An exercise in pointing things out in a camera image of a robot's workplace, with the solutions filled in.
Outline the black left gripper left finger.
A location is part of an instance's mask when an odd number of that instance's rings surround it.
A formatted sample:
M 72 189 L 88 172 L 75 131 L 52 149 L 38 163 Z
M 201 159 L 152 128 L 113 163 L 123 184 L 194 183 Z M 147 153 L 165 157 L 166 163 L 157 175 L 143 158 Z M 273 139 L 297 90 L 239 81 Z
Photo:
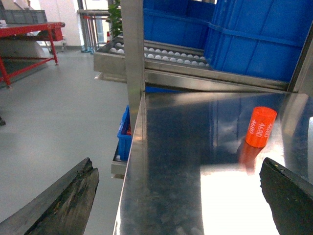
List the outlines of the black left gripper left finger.
M 0 224 L 2 235 L 82 235 L 99 183 L 99 171 L 83 159 Z

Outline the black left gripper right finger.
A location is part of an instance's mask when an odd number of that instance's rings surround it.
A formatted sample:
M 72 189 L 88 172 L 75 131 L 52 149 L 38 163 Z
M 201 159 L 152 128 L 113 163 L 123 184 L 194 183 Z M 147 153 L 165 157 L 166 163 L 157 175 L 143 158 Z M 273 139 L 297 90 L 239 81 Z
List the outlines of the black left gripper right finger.
M 270 158 L 262 163 L 260 181 L 278 233 L 311 235 L 313 185 Z

